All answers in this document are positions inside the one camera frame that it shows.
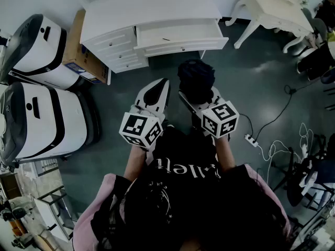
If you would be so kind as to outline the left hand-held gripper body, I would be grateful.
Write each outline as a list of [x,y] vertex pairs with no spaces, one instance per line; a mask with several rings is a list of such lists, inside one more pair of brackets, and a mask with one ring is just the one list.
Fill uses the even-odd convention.
[[164,119],[164,113],[132,105],[124,114],[119,134],[127,143],[149,150],[163,133]]

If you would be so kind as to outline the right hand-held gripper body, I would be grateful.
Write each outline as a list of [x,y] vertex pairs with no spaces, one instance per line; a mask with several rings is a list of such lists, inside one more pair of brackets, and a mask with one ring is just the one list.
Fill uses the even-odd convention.
[[200,118],[200,127],[213,137],[219,139],[236,130],[239,113],[231,101],[194,105],[194,109]]

